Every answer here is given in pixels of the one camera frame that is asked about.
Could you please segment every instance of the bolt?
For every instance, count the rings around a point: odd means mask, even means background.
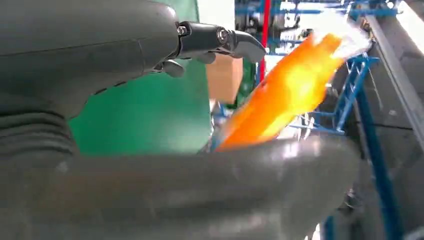
[[[187,34],[187,28],[185,26],[177,27],[176,31],[178,32],[178,35],[180,36]]]
[[[225,43],[227,41],[228,32],[224,28],[220,28],[216,32],[216,36],[218,37],[220,43]]]

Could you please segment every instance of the green panel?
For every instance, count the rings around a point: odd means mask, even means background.
[[[179,19],[196,21],[195,0],[163,0]],[[151,74],[92,96],[70,122],[81,152],[89,155],[196,152],[211,125],[205,66],[194,60],[182,78]]]

